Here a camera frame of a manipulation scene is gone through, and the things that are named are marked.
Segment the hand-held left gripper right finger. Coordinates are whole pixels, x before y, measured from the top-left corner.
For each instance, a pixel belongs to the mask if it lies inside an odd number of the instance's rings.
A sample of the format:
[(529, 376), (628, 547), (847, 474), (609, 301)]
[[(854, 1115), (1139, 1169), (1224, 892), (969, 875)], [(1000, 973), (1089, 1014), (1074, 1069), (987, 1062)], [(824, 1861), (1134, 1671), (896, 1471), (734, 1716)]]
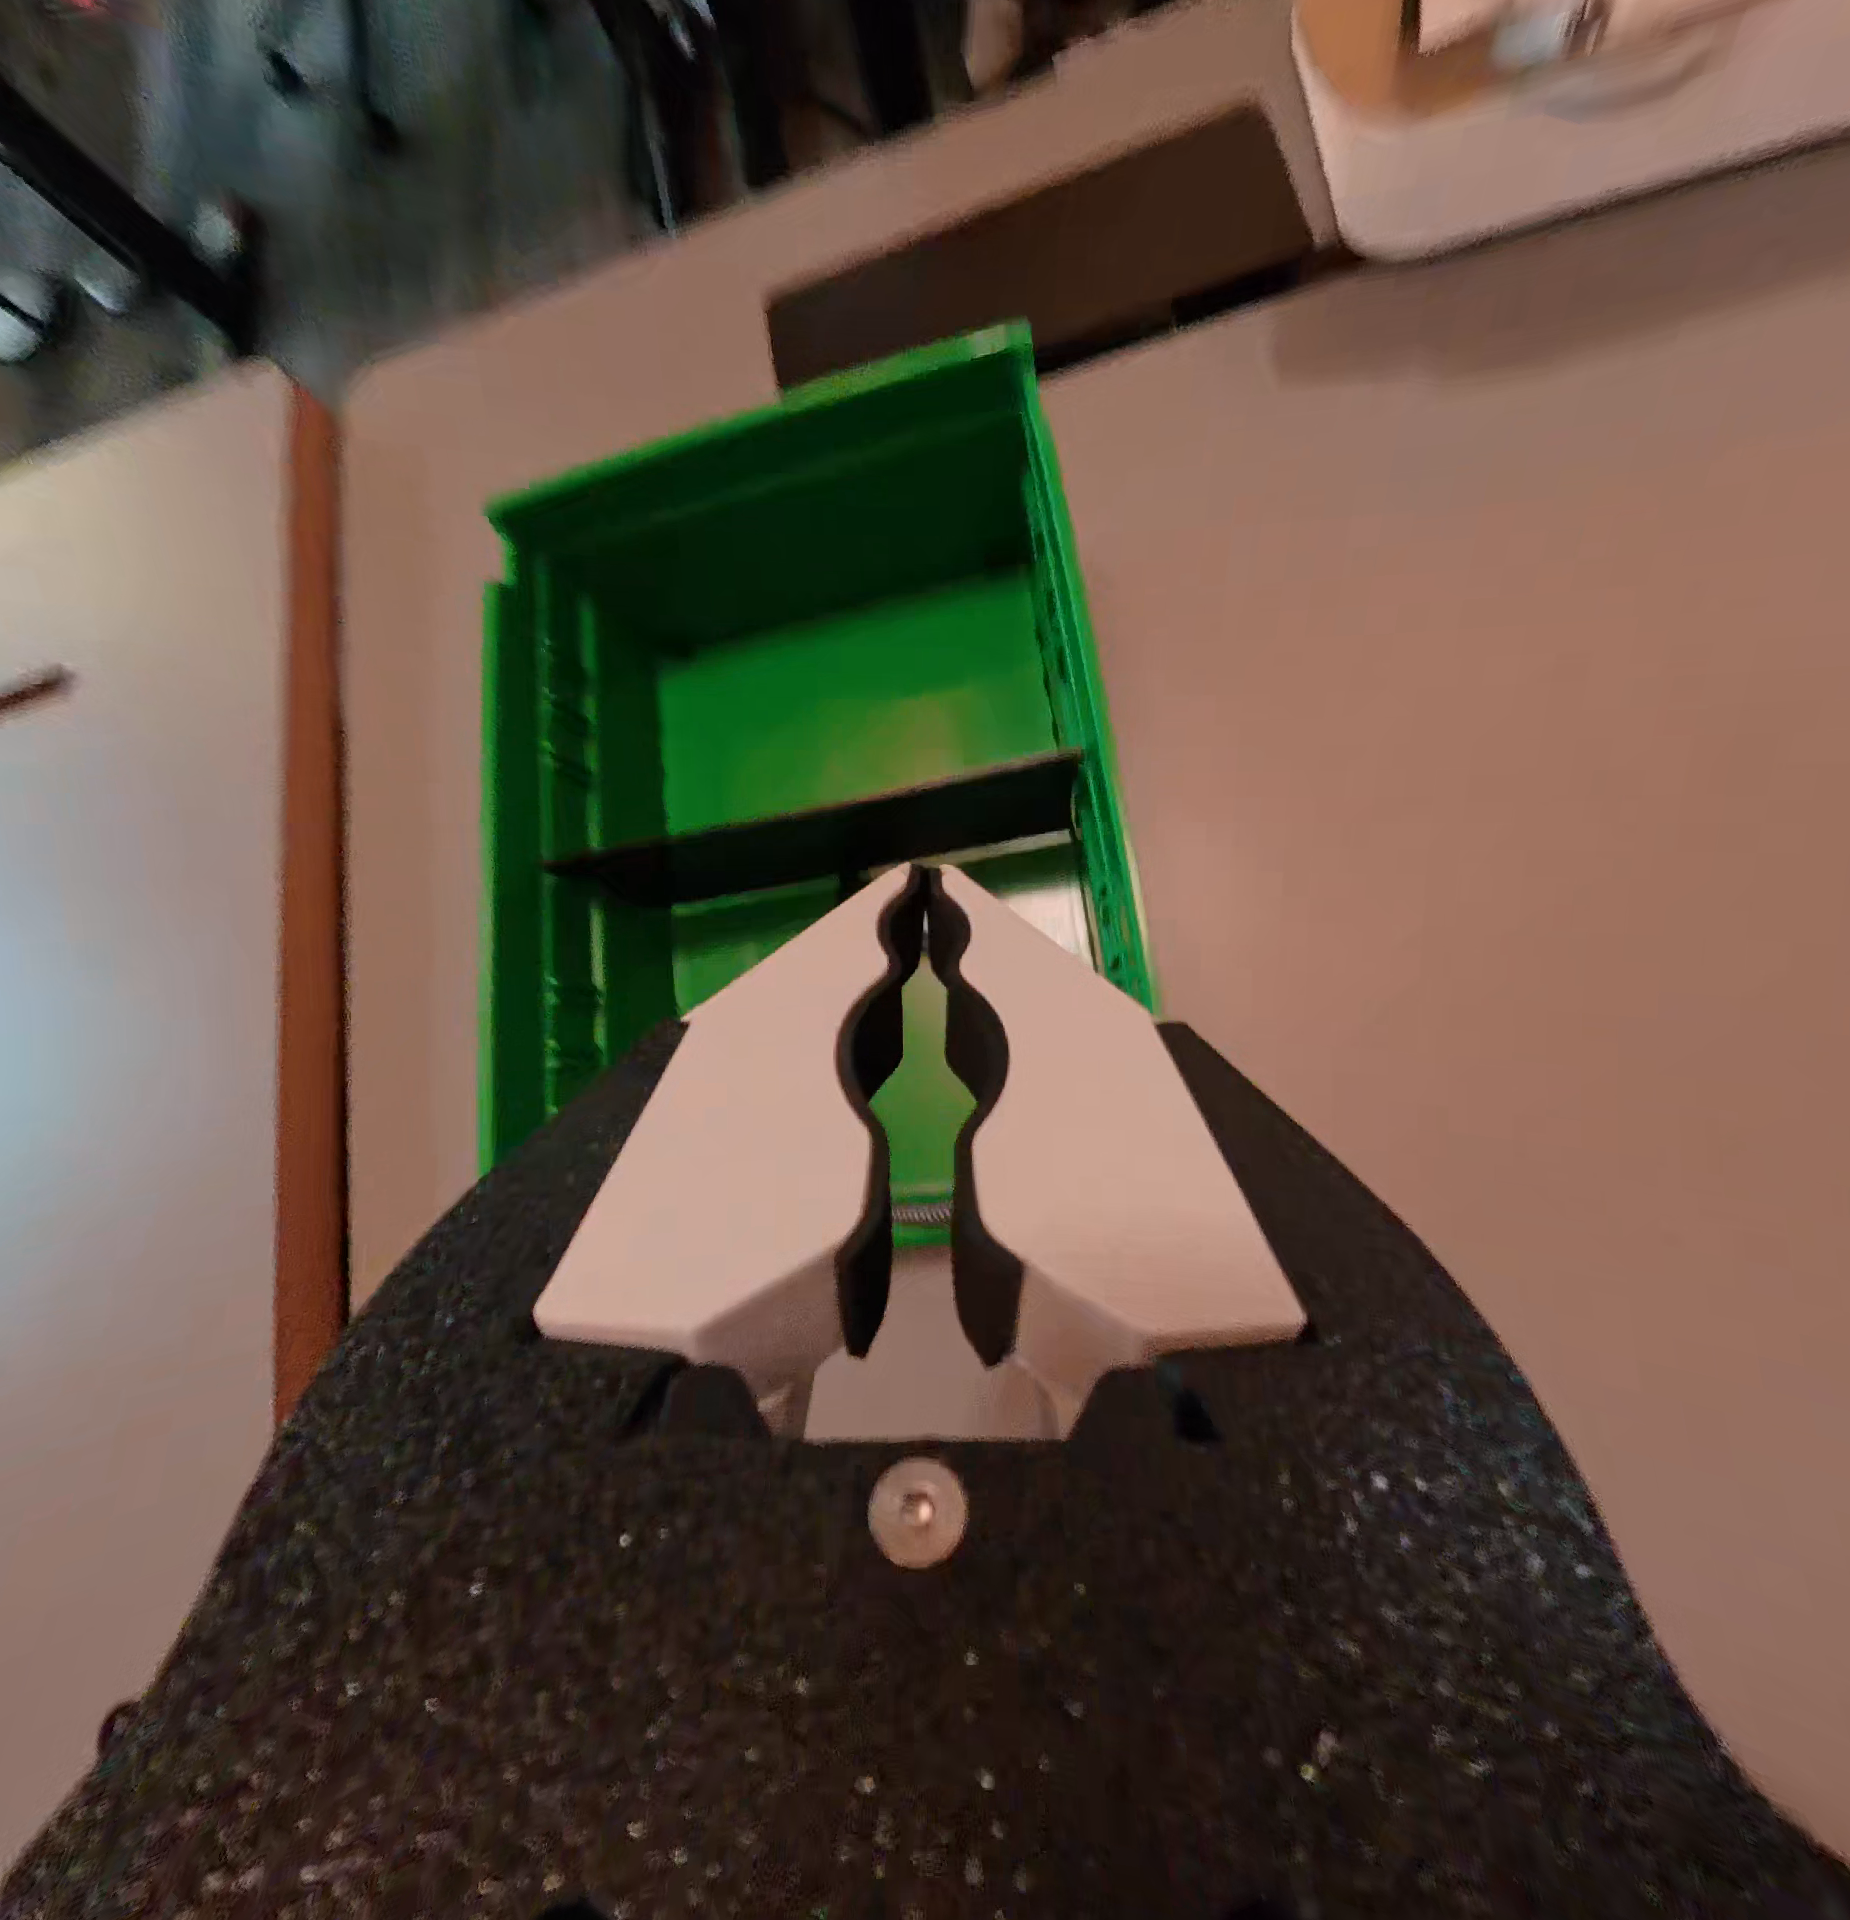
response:
[(955, 867), (930, 875), (955, 1143), (951, 1286), (987, 1367), (1071, 1431), (1107, 1374), (1307, 1329), (1143, 1005)]

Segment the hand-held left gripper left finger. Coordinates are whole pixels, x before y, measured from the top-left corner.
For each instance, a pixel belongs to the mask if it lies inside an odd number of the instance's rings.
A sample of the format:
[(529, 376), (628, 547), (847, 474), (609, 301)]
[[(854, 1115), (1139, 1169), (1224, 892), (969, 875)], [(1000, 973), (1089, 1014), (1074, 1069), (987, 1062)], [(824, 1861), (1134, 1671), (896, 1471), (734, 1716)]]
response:
[(891, 1142), (930, 877), (895, 867), (725, 985), (683, 1038), (534, 1307), (551, 1341), (728, 1371), (804, 1431), (820, 1367), (891, 1299)]

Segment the green plastic box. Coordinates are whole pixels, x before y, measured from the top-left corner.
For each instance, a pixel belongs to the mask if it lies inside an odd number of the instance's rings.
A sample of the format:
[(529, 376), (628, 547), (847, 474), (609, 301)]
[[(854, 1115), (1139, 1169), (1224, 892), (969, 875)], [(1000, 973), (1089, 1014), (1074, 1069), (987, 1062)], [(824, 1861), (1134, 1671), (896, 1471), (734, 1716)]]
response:
[(1069, 832), (951, 862), (1156, 1008), (1060, 458), (1023, 324), (497, 500), (480, 1172), (869, 877), (628, 906), (545, 862), (1081, 749)]

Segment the black divider shelf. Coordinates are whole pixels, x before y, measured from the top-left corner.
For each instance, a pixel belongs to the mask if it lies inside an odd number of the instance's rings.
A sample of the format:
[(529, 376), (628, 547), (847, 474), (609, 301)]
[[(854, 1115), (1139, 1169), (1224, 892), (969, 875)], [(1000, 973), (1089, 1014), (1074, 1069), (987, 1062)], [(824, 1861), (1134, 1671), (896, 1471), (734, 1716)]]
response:
[(1069, 832), (1081, 749), (1013, 757), (861, 800), (545, 862), (628, 906), (698, 906)]

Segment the white box at top right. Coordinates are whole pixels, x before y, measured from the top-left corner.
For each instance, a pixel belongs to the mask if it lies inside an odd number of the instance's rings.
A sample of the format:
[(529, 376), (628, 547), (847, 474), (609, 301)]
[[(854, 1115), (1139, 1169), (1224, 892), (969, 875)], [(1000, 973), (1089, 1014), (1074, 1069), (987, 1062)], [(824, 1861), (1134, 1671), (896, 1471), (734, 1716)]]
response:
[(1850, 3), (1734, 3), (1723, 58), (1668, 101), (1554, 117), (1490, 74), (1461, 109), (1369, 117), (1297, 54), (1343, 247), (1416, 263), (1850, 132)]

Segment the wooden document board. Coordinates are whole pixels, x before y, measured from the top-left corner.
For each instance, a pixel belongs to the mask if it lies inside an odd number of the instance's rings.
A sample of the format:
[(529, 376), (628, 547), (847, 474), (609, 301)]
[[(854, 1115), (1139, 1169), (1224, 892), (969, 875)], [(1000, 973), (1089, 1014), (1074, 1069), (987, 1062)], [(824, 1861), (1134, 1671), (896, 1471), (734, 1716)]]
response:
[(1296, 45), (1348, 109), (1433, 117), (1490, 81), (1496, 4), (1297, 3)]

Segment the white round puck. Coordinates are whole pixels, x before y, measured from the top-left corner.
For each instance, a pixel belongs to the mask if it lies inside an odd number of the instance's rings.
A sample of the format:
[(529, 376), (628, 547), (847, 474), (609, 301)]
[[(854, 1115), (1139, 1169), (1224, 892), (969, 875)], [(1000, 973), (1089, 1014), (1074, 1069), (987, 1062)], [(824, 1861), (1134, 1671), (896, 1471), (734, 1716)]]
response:
[(1729, 46), (1734, 3), (1510, 4), (1490, 27), (1496, 80), (1538, 110), (1598, 121), (1668, 101)]

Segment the black metal frame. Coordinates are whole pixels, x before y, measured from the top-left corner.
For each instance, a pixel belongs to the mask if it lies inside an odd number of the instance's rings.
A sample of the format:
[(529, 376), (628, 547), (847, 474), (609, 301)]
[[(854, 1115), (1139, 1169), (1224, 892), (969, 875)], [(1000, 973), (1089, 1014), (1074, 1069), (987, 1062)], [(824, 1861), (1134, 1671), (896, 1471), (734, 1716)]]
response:
[(141, 285), (215, 326), (235, 358), (263, 349), (263, 220), (238, 201), (200, 208), (205, 254), (86, 154), (0, 74), (0, 168)]

